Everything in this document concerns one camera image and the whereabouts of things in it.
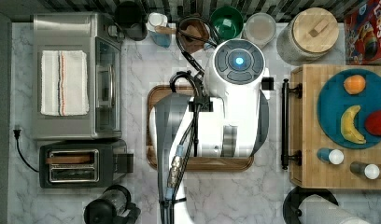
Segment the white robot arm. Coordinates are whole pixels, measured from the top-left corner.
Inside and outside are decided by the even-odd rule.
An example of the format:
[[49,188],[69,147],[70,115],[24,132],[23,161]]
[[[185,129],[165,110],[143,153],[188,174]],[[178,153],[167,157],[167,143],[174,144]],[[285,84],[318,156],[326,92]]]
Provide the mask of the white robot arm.
[[193,224],[183,176],[190,158],[248,158],[269,129],[262,80],[269,76],[261,50],[245,39],[219,44],[202,74],[188,72],[193,95],[172,91],[150,110],[148,130],[157,157],[162,224]]

